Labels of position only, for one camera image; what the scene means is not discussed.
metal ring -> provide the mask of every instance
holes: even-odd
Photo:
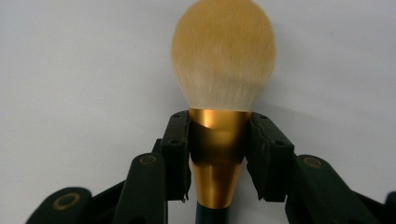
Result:
[[[52,207],[56,210],[64,210],[69,207],[73,207],[78,201],[79,201],[79,194],[72,192],[72,193],[66,193],[62,195],[61,197],[57,198],[53,204]]]

brush bristles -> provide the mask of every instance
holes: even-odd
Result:
[[[249,0],[201,0],[180,19],[172,61],[190,108],[249,111],[276,57],[271,24]]]

brush ferrule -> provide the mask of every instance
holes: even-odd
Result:
[[[250,112],[189,109],[190,151],[199,204],[228,207],[244,158]]]

screw hole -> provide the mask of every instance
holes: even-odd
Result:
[[[172,140],[170,141],[170,143],[173,144],[173,145],[177,145],[177,144],[180,143],[180,141],[178,141],[178,140],[176,140],[176,139],[172,139]]]
[[[143,217],[133,217],[129,224],[145,224],[146,220]]]
[[[278,146],[283,146],[283,145],[285,145],[284,142],[278,141],[278,140],[275,141],[275,144],[278,145]]]
[[[349,223],[349,224],[362,224],[361,221],[355,220],[355,219],[349,220],[348,223]]]

